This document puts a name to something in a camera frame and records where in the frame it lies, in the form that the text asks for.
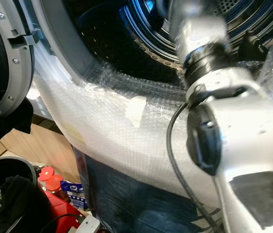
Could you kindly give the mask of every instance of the washing machine door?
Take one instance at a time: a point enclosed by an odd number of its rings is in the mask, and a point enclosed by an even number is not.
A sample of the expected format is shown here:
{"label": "washing machine door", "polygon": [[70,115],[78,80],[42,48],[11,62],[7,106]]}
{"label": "washing machine door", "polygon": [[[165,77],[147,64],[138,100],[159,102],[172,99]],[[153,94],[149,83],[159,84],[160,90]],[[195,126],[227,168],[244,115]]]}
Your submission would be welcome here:
{"label": "washing machine door", "polygon": [[30,133],[33,109],[25,98],[34,68],[37,32],[29,28],[20,2],[0,1],[0,139],[12,128]]}

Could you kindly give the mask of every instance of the red bottle cap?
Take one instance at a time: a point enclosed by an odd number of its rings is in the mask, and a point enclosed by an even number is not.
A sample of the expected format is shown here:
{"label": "red bottle cap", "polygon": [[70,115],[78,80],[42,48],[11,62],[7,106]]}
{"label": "red bottle cap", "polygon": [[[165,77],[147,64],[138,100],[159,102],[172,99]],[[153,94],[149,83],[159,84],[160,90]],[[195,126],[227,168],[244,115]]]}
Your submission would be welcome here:
{"label": "red bottle cap", "polygon": [[50,166],[46,166],[46,167],[44,167],[44,168],[41,169],[41,172],[39,173],[38,179],[40,181],[46,181],[51,176],[53,176],[53,174],[54,174],[53,168],[50,167]]}
{"label": "red bottle cap", "polygon": [[60,181],[63,180],[63,177],[60,175],[53,175],[46,181],[46,189],[50,192],[58,191],[61,188]]}

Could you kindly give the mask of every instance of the black cable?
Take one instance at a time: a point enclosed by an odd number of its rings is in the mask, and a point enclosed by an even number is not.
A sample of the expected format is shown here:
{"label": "black cable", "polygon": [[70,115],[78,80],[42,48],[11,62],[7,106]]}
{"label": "black cable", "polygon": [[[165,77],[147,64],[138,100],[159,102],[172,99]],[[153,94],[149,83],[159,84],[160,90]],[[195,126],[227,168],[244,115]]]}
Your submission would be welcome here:
{"label": "black cable", "polygon": [[75,217],[75,218],[79,218],[81,216],[79,215],[74,215],[74,214],[64,214],[64,215],[60,215],[60,216],[57,216],[56,218],[54,218],[53,220],[51,220],[49,223],[47,223],[46,226],[43,227],[43,229],[41,229],[40,233],[43,233],[44,230],[49,226],[51,225],[53,222],[55,222],[56,220],[58,220],[59,218],[62,218],[62,217],[65,217],[65,216],[72,216],[72,217]]}
{"label": "black cable", "polygon": [[194,202],[194,204],[199,208],[201,214],[203,215],[203,217],[206,219],[206,221],[210,224],[210,226],[213,228],[215,233],[219,233],[218,231],[218,226],[215,223],[215,221],[213,220],[213,218],[208,214],[208,212],[205,210],[205,208],[203,207],[203,205],[198,201],[197,197],[194,195],[193,191],[191,190],[191,188],[189,187],[189,185],[187,184],[186,180],[184,179],[183,175],[181,174],[178,165],[176,163],[176,160],[174,158],[173,155],[173,151],[172,151],[172,141],[171,141],[171,136],[172,136],[172,129],[174,126],[174,123],[176,121],[176,119],[178,118],[178,116],[180,115],[180,113],[188,106],[188,103],[183,103],[178,109],[177,111],[174,113],[174,115],[172,116],[169,126],[167,128],[167,132],[166,132],[166,146],[167,146],[167,152],[169,155],[169,159],[170,162],[172,164],[173,170],[178,178],[178,180],[180,181],[181,185],[183,186],[183,188],[185,189],[187,195],[191,198],[191,200]]}

